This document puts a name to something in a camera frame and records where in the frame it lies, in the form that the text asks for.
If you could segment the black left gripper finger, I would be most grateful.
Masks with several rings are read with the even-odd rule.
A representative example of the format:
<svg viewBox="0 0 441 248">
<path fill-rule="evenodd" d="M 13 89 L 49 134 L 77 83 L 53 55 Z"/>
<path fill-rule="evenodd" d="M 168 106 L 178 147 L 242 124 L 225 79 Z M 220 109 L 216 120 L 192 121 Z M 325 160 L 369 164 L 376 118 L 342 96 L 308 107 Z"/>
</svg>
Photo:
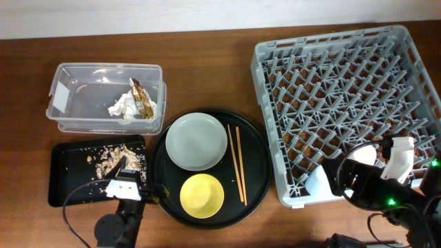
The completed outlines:
<svg viewBox="0 0 441 248">
<path fill-rule="evenodd" d="M 104 179 L 115 178 L 116 175 L 120 172 L 121 169 L 125 168 L 126 165 L 126 156 L 122 156 L 118 163 L 109 171 L 106 172 L 103 176 Z"/>
<path fill-rule="evenodd" d="M 167 187 L 167 180 L 165 176 L 165 161 L 151 164 L 149 177 L 152 200 L 168 198 L 170 191 Z"/>
</svg>

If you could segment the food scraps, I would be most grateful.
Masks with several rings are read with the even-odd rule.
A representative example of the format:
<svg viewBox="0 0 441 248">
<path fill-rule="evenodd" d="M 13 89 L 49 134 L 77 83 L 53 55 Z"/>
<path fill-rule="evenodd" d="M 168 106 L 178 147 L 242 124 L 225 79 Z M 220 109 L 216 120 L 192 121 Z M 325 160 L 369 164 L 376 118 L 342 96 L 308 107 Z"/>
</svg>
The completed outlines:
<svg viewBox="0 0 441 248">
<path fill-rule="evenodd" d="M 96 176 L 102 179 L 107 176 L 118 162 L 125 156 L 127 169 L 133 169 L 141 173 L 141 180 L 146 181 L 146 158 L 144 146 L 129 147 L 128 145 L 105 145 L 104 148 L 90 148 L 95 155 L 88 155 L 86 161 L 95 167 Z"/>
</svg>

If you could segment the pink cup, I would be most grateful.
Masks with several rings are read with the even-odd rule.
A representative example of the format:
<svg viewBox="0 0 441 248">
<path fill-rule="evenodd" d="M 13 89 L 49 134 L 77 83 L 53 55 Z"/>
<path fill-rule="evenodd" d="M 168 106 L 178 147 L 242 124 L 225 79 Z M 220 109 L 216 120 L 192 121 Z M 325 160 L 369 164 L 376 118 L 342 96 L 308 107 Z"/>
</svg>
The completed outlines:
<svg viewBox="0 0 441 248">
<path fill-rule="evenodd" d="M 377 159 L 377 151 L 373 145 L 367 145 L 365 147 L 355 149 L 348 159 L 374 166 Z"/>
</svg>

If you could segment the yellow bowl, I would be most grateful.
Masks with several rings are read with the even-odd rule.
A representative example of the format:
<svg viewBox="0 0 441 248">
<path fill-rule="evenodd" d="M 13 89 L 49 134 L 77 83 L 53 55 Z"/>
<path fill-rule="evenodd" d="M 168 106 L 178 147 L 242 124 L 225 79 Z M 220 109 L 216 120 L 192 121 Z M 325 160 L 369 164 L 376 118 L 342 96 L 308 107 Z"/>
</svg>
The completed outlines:
<svg viewBox="0 0 441 248">
<path fill-rule="evenodd" d="M 214 216 L 223 206 L 225 193 L 220 181 L 209 174 L 190 176 L 180 190 L 180 203 L 191 217 L 205 219 Z"/>
</svg>

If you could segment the light blue cup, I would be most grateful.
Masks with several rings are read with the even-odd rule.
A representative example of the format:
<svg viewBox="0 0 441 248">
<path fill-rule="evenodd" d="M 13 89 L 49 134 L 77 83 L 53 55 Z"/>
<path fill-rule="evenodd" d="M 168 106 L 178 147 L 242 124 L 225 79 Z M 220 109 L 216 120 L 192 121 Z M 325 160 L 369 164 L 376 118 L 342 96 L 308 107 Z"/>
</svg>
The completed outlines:
<svg viewBox="0 0 441 248">
<path fill-rule="evenodd" d="M 319 203 L 334 197 L 331 192 L 327 175 L 322 165 L 317 166 L 305 181 L 307 193 L 313 203 Z"/>
</svg>

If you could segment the white tissue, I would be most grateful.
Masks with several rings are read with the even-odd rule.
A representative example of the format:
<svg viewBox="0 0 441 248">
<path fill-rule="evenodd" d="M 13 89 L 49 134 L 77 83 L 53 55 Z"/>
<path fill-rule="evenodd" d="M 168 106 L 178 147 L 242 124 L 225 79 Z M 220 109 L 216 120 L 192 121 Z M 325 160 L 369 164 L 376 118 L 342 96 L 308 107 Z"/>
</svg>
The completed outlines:
<svg viewBox="0 0 441 248">
<path fill-rule="evenodd" d="M 120 99 L 107 110 L 110 116 L 119 116 L 123 119 L 134 119 L 134 116 L 136 114 L 141 114 L 136 106 L 131 90 L 129 90 L 127 93 L 122 94 Z"/>
</svg>

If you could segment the grey round plate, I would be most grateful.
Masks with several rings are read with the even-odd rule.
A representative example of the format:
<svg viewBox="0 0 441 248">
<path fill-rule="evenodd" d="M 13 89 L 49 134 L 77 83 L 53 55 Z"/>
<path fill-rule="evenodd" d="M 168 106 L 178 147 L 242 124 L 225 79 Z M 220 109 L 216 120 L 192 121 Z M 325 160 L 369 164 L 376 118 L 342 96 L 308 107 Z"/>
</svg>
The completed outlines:
<svg viewBox="0 0 441 248">
<path fill-rule="evenodd" d="M 171 124 L 165 147 L 168 156 L 178 167 L 199 172 L 221 161 L 227 150 L 227 133 L 217 118 L 193 112 Z"/>
</svg>

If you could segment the gold brown snack wrapper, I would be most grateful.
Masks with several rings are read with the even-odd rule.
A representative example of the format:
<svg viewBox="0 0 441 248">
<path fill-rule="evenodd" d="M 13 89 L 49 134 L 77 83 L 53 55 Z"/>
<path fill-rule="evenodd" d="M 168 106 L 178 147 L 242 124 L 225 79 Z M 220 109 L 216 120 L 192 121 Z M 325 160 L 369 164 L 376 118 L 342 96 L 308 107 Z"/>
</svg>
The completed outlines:
<svg viewBox="0 0 441 248">
<path fill-rule="evenodd" d="M 132 89 L 132 95 L 138 111 L 141 116 L 145 119 L 154 118 L 154 111 L 152 105 L 150 104 L 150 98 L 144 92 L 139 81 L 133 78 L 129 78 L 130 87 Z"/>
</svg>

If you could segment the wooden chopstick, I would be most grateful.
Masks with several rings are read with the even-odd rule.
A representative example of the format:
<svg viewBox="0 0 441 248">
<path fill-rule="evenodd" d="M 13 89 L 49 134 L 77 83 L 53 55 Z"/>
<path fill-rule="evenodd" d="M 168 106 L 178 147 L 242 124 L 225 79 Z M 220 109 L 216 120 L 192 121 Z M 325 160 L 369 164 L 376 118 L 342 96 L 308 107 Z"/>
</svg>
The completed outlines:
<svg viewBox="0 0 441 248">
<path fill-rule="evenodd" d="M 234 171 L 235 171 L 235 175 L 236 175 L 236 182 L 238 185 L 238 192 L 239 192 L 239 196 L 240 196 L 240 201 L 242 203 L 245 203 L 245 198 L 243 196 L 243 190 L 242 190 L 242 186 L 241 186 L 241 182 L 240 182 L 240 176 L 238 173 L 238 166 L 237 166 L 237 161 L 236 161 L 234 144 L 233 144 L 233 140 L 232 140 L 232 133 L 231 133 L 229 124 L 227 124 L 227 133 L 228 133 L 228 139 L 229 139 L 229 144 L 230 144 L 230 150 L 231 150 L 232 158 L 233 158 Z"/>
<path fill-rule="evenodd" d="M 242 147 L 240 143 L 240 130 L 239 127 L 236 127 L 236 140 L 238 145 L 238 157 L 239 157 L 239 165 L 240 165 L 240 179 L 242 184 L 242 190 L 243 190 L 243 197 L 244 197 L 244 204 L 247 206 L 247 192 L 246 192 L 246 185 L 245 185 L 245 170 L 243 166 L 243 155 L 242 155 Z"/>
</svg>

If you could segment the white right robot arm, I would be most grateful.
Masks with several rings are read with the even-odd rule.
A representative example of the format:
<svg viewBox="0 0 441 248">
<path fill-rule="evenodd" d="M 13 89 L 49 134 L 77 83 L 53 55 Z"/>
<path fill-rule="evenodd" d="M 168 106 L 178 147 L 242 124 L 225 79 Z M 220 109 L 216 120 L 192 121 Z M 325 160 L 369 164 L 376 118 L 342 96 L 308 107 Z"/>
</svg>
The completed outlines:
<svg viewBox="0 0 441 248">
<path fill-rule="evenodd" d="M 410 247 L 440 246 L 440 162 L 431 162 L 420 184 L 421 192 L 398 180 L 381 178 L 378 167 L 353 160 L 326 158 L 322 167 L 331 192 L 342 196 L 348 187 L 352 195 L 345 198 L 353 206 L 379 211 L 391 224 L 408 230 Z"/>
</svg>

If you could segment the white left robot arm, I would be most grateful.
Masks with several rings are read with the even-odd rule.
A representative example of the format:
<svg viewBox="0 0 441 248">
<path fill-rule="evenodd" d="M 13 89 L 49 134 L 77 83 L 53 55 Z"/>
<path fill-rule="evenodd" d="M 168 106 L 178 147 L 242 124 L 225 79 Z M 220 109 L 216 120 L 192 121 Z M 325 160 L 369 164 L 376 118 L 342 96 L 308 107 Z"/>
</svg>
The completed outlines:
<svg viewBox="0 0 441 248">
<path fill-rule="evenodd" d="M 141 173 L 126 167 L 125 156 L 105 175 L 109 180 L 105 188 L 108 198 L 118 200 L 113 214 L 101 217 L 94 227 L 98 247 L 134 247 L 143 219 L 145 205 L 158 203 L 169 197 L 169 190 L 159 183 L 151 189 L 141 187 Z"/>
</svg>

